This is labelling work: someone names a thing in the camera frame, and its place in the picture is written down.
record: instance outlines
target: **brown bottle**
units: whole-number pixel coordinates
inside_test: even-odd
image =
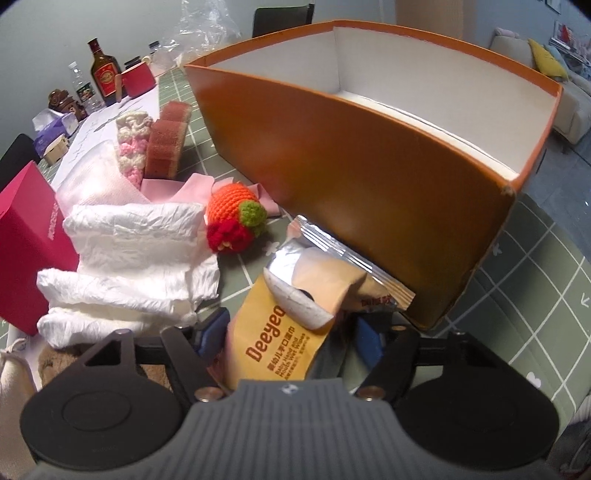
[[[116,102],[115,99],[115,75],[121,73],[121,68],[115,57],[105,55],[100,48],[98,40],[95,38],[88,42],[93,55],[95,56],[95,62],[92,64],[90,74],[92,79],[95,81],[99,92],[105,101],[106,106],[113,105]]]

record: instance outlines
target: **pink and white crochet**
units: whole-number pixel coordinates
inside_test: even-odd
[[[119,141],[119,171],[138,190],[144,178],[146,150],[153,120],[146,112],[125,112],[115,121]]]

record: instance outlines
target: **chair back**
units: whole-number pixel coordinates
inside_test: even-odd
[[[20,134],[0,160],[0,192],[31,160],[38,164],[41,158],[35,151],[33,139]]]
[[[252,38],[288,28],[310,25],[313,15],[314,4],[303,5],[302,7],[257,8],[252,24]]]

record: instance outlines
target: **wall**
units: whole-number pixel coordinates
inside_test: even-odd
[[[501,27],[544,44],[554,33],[555,20],[579,35],[591,35],[591,22],[567,0],[562,0],[560,14],[540,0],[465,0],[463,36],[488,48],[495,27]]]
[[[257,7],[300,5],[298,0],[226,0],[243,36],[252,32]],[[87,42],[123,63],[149,53],[178,23],[180,0],[18,0],[0,17],[0,155],[19,133],[34,137],[31,119],[54,89],[72,93],[68,65],[90,70]],[[391,0],[317,0],[314,21],[334,18],[394,22]]]
[[[398,0],[396,20],[405,27],[462,38],[463,8],[464,0]]]

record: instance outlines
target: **red crochet piece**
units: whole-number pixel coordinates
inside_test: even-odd
[[[207,226],[207,243],[214,252],[242,252],[253,239],[251,230],[234,218]]]

